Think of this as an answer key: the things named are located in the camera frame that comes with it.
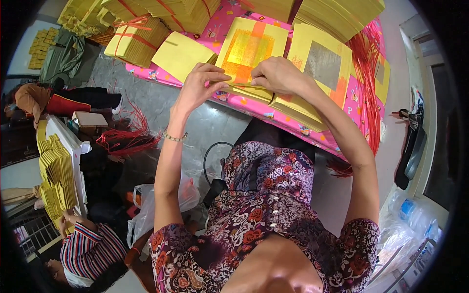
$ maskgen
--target beaded bracelet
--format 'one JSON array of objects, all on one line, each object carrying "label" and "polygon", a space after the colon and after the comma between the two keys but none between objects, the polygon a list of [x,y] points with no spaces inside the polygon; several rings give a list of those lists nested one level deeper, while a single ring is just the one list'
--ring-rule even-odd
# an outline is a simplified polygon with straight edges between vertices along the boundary
[{"label": "beaded bracelet", "polygon": [[164,138],[167,138],[167,139],[170,139],[174,142],[183,142],[186,138],[187,138],[187,132],[181,137],[181,138],[177,138],[177,137],[172,137],[170,136],[166,131],[163,133],[163,137]]}]

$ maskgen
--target person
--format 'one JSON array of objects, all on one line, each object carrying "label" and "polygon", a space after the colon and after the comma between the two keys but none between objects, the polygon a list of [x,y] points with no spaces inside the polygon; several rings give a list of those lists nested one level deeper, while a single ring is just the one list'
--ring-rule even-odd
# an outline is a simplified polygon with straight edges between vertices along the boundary
[{"label": "person", "polygon": [[[95,209],[102,214],[109,207],[97,204]],[[75,225],[70,235],[65,231],[67,221]],[[74,215],[72,210],[63,212],[59,226],[63,239],[60,261],[51,259],[44,265],[62,288],[96,287],[99,289],[93,292],[103,292],[128,270],[124,264],[128,251],[124,246],[126,229],[115,232],[110,225],[95,224]]]},{"label": "person", "polygon": [[113,114],[117,114],[121,105],[122,94],[108,94],[106,88],[54,90],[25,83],[17,85],[6,95],[4,112],[10,117],[16,107],[20,108],[34,116],[34,128],[37,129],[44,111],[71,118],[74,111],[90,112],[92,109],[112,108]]},{"label": "person", "polygon": [[[157,291],[362,292],[375,267],[379,234],[373,153],[315,80],[282,57],[260,62],[251,72],[251,84],[311,103],[352,166],[351,199],[340,237],[328,232],[311,209],[312,161],[300,151],[261,142],[235,146],[222,163],[228,190],[209,207],[205,234],[193,236],[182,224],[177,197],[181,138],[191,112],[228,87],[223,81],[230,77],[223,73],[214,65],[197,64],[170,110],[155,175],[150,238]],[[207,81],[212,81],[208,88]]]}]

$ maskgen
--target white sneaker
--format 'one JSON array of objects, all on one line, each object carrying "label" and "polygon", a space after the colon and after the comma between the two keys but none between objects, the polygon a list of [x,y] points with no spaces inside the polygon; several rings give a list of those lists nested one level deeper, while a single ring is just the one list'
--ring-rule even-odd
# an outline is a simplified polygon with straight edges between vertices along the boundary
[{"label": "white sneaker", "polygon": [[124,96],[121,95],[121,101],[119,102],[119,104],[117,105],[117,107],[115,109],[113,109],[113,115],[117,115],[119,114],[119,112],[121,111],[121,107],[122,107],[122,102],[124,101]]}]

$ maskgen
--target table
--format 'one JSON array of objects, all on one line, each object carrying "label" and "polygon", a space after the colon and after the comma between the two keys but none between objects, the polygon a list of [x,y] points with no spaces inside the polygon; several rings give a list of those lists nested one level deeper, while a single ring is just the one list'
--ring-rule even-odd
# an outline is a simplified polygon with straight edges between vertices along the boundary
[{"label": "table", "polygon": [[[218,11],[212,16],[209,23],[207,24],[206,30],[203,35],[194,35],[190,33],[183,33],[187,37],[196,40],[197,42],[203,44],[204,46],[212,49],[215,53],[219,54],[221,45],[225,40],[226,34],[229,30],[231,23],[233,22],[236,16],[249,18],[252,20],[262,21],[268,24],[279,26],[289,30],[287,49],[291,42],[291,37],[293,35],[293,30],[291,25],[279,22],[270,17],[266,17],[257,13],[248,12],[241,9],[241,5],[235,0],[222,0],[221,5]],[[373,20],[374,25],[379,30],[380,33],[380,53],[386,58],[386,50],[384,44],[383,33],[381,29],[381,22],[379,18]],[[140,68],[134,65],[126,64],[126,69],[138,78],[142,78],[148,81],[163,83],[166,85],[171,85],[174,87],[181,88],[182,83],[170,75],[165,70],[158,67],[156,64],[151,64],[150,68]],[[212,101],[228,106],[234,110],[240,111],[252,117],[259,118],[269,124],[273,124],[289,133],[301,138],[302,140],[311,143],[327,152],[338,156],[341,159],[345,160],[345,157],[342,155],[334,137],[332,136],[329,130],[316,133],[306,128],[301,123],[295,121],[294,119],[286,116],[285,114],[276,111],[270,108],[267,105],[264,105],[260,102],[251,100],[249,98],[236,96],[230,93],[223,91],[216,92],[211,98]],[[352,118],[356,125],[362,123],[365,125],[365,129],[368,128],[368,122],[366,120],[360,121],[361,109],[358,104],[360,100],[360,92],[358,90],[358,81],[352,75],[348,83],[347,89],[347,98],[345,99],[344,111],[347,115]],[[384,117],[385,107],[383,103],[376,98],[379,108],[379,115],[381,121]]]},{"label": "table", "polygon": [[46,137],[57,134],[60,142],[72,156],[73,178],[75,181],[75,210],[80,216],[85,217],[88,213],[84,203],[87,202],[83,173],[80,171],[80,159],[82,154],[91,151],[90,142],[80,141],[76,135],[54,115],[47,116],[47,126],[45,128]]}]

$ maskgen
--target purple floral blouse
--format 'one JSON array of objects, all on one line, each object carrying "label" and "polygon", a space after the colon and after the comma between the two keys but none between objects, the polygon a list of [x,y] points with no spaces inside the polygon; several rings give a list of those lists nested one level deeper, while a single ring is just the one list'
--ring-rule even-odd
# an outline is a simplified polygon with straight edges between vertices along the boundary
[{"label": "purple floral blouse", "polygon": [[[271,233],[298,245],[321,277],[324,292],[363,291],[375,266],[378,226],[355,219],[335,237],[310,207],[309,158],[259,142],[237,149],[242,158],[232,150],[226,162],[222,160],[222,179],[230,190],[209,208],[206,233],[196,237],[182,224],[169,224],[151,237],[157,291],[219,292],[240,262]],[[250,190],[253,165],[256,190]]]}]

